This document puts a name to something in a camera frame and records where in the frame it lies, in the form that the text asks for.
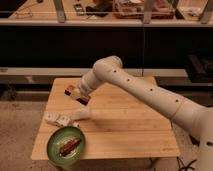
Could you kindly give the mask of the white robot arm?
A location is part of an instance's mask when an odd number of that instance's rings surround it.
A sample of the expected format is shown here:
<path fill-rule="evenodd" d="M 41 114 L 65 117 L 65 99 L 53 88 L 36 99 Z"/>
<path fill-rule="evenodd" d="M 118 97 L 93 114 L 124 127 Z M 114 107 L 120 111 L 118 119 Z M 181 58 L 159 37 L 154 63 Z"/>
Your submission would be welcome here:
<path fill-rule="evenodd" d="M 97 60 L 78 88 L 89 95 L 105 82 L 125 90 L 197 139 L 200 145 L 196 171 L 213 171 L 213 107 L 202 106 L 126 73 L 117 56 Z"/>

